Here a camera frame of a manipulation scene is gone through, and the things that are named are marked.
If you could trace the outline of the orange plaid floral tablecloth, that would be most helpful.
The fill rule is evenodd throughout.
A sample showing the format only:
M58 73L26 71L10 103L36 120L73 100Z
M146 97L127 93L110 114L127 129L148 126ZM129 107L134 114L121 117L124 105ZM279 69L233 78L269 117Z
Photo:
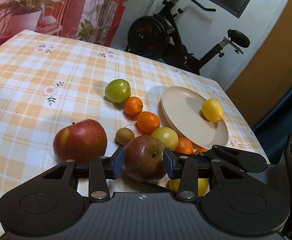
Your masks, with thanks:
M162 126L167 126L161 108L166 88L215 98L224 109L227 145L264 153L216 81L117 49L25 30L0 46L0 198L56 165L53 139L74 122L98 121L107 133L106 154L113 154L117 130L136 129L123 107L105 98L105 87L115 79L128 81L132 95Z

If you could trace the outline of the printed room scene backdrop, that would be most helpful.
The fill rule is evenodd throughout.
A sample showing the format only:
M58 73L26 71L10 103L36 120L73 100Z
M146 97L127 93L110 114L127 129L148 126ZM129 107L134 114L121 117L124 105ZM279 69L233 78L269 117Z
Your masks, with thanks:
M128 0L0 0L0 45L23 30L110 46Z

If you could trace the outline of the large yellow lemon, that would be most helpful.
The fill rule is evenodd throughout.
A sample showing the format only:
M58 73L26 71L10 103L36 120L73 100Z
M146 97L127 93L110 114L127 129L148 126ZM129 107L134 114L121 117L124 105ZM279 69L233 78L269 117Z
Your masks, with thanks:
M172 191L177 192L179 185L180 185L180 179L174 179L169 181L169 188ZM209 191L209 183L207 178L199 178L198 179L198 196L203 197L207 192Z

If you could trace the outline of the dark red apple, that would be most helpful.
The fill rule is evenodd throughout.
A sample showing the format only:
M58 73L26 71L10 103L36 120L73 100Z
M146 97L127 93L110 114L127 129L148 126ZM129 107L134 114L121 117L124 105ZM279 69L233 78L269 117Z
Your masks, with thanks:
M149 136L141 135L124 146L123 171L133 180L153 182L165 174L163 164L164 143Z

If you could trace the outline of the beige round plate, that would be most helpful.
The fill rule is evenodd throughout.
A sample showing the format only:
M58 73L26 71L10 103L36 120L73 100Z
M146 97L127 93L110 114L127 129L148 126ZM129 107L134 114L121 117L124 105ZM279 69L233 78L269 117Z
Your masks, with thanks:
M208 121L201 112L205 98L180 86L168 87L162 93L161 107L168 124L193 145L210 149L228 142L226 123Z

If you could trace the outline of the brown kiwi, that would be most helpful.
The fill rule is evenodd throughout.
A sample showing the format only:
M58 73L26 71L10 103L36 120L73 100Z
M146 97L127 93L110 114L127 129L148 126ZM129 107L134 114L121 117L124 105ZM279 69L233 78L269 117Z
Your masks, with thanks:
M119 144L126 145L128 142L134 139L134 137L135 137L135 134L133 133L132 130L126 127L123 127L123 128L120 128L116 132L115 139Z

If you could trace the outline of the pale yellow-green apple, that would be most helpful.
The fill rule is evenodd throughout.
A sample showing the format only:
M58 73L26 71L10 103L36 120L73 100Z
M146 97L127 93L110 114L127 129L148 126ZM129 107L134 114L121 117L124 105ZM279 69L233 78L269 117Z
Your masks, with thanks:
M173 129L169 127L160 127L154 130L151 136L160 140L171 151L176 150L179 142L179 137Z

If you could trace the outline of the red apple with yellow patch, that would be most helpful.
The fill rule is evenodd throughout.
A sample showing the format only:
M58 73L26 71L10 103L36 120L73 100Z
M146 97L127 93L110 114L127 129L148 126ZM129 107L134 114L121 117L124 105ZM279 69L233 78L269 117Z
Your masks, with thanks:
M93 119L72 123L61 129L53 140L53 151L59 162L73 159L76 163L88 163L104 155L106 149L106 131Z

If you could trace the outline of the orange tangerine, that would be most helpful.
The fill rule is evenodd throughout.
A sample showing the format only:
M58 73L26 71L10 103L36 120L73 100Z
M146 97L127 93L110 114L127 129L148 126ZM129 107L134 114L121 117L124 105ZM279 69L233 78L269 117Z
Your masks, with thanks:
M132 96L125 102L124 111L129 116L137 116L143 111L143 102L140 98Z
M179 137L175 151L184 154L192 154L193 153L192 142L187 138Z
M147 111L139 113L136 122L139 129L146 135L151 135L161 124L156 114Z

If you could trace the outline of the green apple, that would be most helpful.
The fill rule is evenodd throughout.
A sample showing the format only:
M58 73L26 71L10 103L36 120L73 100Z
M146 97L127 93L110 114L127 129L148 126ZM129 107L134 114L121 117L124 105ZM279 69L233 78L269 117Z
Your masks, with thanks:
M128 81L115 79L105 88L105 96L112 103L123 103L131 96L131 88Z

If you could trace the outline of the black exercise bike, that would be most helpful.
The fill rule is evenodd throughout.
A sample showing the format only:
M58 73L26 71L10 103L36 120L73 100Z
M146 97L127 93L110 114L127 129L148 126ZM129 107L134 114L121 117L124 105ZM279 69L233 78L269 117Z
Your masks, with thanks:
M237 54L243 54L241 49L250 46L250 40L246 35L229 29L228 37L224 37L201 59L197 59L183 44L175 21L175 17L182 14L183 10L179 8L176 13L171 11L178 1L164 0L162 2L164 7L159 13L136 19L129 28L128 45L125 51L152 60L162 59L168 65L199 75L200 69L213 57L224 56L222 50L226 45L231 45ZM216 11L204 7L197 0L190 1L204 11Z

